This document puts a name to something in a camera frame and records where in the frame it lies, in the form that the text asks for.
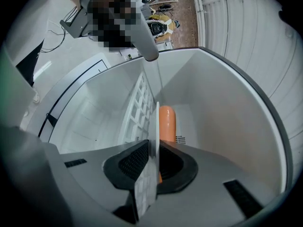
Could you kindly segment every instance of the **black rectangular slot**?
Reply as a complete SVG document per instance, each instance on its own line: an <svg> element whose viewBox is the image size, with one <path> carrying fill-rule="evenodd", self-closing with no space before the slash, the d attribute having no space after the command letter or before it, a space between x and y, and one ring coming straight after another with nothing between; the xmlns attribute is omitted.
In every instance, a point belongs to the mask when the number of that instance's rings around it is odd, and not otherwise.
<svg viewBox="0 0 303 227"><path fill-rule="evenodd" d="M83 163L86 163L87 161L84 160L84 159L78 159L78 160L74 160L74 161L68 161L68 162L65 162L65 166L67 168L69 167L72 167L72 166L77 166L77 165L80 165L80 164L83 164Z"/></svg>
<svg viewBox="0 0 303 227"><path fill-rule="evenodd" d="M251 196L238 180L223 183L246 218L250 218L262 210L262 206Z"/></svg>

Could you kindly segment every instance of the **black vent slot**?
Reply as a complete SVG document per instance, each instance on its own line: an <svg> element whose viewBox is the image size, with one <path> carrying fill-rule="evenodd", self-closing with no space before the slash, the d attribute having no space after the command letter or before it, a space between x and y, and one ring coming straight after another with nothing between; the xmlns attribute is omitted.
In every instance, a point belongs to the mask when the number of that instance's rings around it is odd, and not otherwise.
<svg viewBox="0 0 303 227"><path fill-rule="evenodd" d="M251 196L238 180L223 183L246 218L250 218L262 210L262 206Z"/></svg>
<svg viewBox="0 0 303 227"><path fill-rule="evenodd" d="M148 162L148 144L133 151L119 162L120 170L133 180L137 180Z"/></svg>
<svg viewBox="0 0 303 227"><path fill-rule="evenodd" d="M185 137L183 137L182 135L176 136L176 143L179 143L179 144L186 144Z"/></svg>
<svg viewBox="0 0 303 227"><path fill-rule="evenodd" d="M183 168L181 157L160 145L160 173L162 180L176 175Z"/></svg>
<svg viewBox="0 0 303 227"><path fill-rule="evenodd" d="M87 161L84 160L84 159L79 159L79 160L74 160L74 161L68 161L68 162L65 162L64 164L67 168L69 168L69 167L72 167L72 166L81 165L83 163L87 163Z"/></svg>

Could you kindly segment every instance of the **wooden floor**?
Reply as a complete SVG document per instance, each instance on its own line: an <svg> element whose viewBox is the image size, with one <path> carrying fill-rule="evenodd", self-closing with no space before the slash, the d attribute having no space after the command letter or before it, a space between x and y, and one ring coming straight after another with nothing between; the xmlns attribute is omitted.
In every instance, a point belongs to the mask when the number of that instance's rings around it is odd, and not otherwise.
<svg viewBox="0 0 303 227"><path fill-rule="evenodd" d="M153 5L153 9L157 9L162 4ZM171 40L174 48L193 47L198 45L198 27L194 0L179 0L172 2L175 11L166 13L167 16L180 23L180 27L174 30Z"/></svg>

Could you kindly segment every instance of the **orange cylinder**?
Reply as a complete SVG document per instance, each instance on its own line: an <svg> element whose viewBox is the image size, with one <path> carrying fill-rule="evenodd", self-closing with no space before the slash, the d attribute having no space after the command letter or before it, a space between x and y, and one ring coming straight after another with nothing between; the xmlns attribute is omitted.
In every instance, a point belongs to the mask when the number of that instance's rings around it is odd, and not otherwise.
<svg viewBox="0 0 303 227"><path fill-rule="evenodd" d="M161 140L176 142L176 114L172 107L160 107L159 128Z"/></svg>

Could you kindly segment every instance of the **black strip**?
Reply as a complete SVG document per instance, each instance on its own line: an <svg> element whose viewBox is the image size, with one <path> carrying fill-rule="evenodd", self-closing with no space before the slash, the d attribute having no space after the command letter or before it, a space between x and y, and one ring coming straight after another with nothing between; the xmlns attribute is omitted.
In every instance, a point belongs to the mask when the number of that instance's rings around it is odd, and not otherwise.
<svg viewBox="0 0 303 227"><path fill-rule="evenodd" d="M237 203L246 218L254 216L262 210L262 206L242 186L238 180L223 183L227 191Z"/></svg>
<svg viewBox="0 0 303 227"><path fill-rule="evenodd" d="M224 56L226 56L227 41L228 41L228 2L227 2L227 0L225 0L225 1L226 1L226 12L227 12L227 36L226 36Z"/></svg>
<svg viewBox="0 0 303 227"><path fill-rule="evenodd" d="M81 164L83 164L83 163L87 163L87 161L84 160L84 159L78 159L78 160L74 160L74 161L65 162L64 164L65 164L65 166L66 166L67 168L69 168L69 167L72 167L72 166L81 165Z"/></svg>
<svg viewBox="0 0 303 227"><path fill-rule="evenodd" d="M82 77L82 75L84 74L84 73L86 73L89 69L91 69L93 66L95 66L95 65L97 65L100 61L102 61L103 62L103 60L99 60L98 62L96 62L95 64L93 64L90 68L88 68L85 72L83 72L80 76L78 76L66 89L65 89L65 91L60 95L60 97L57 99L57 101L54 103L54 105L52 106L52 108L51 108L51 110L48 112L48 114L51 114L51 112L53 111L53 109L56 107L56 105L57 105L57 103L59 102L59 100L63 97L63 95L64 95L64 93L66 93L66 91L68 90L68 89L70 89L70 87L80 78L80 77ZM40 137L41 136L41 133L42 133L42 131L43 131L43 128L44 128L44 126L45 126L45 124L46 124L46 121L47 121L47 117L45 118L45 120L44 120L44 122L43 122L43 124L42 124L42 126L41 126L41 129L40 129L40 131L39 131L39 134L38 134L38 137Z"/></svg>

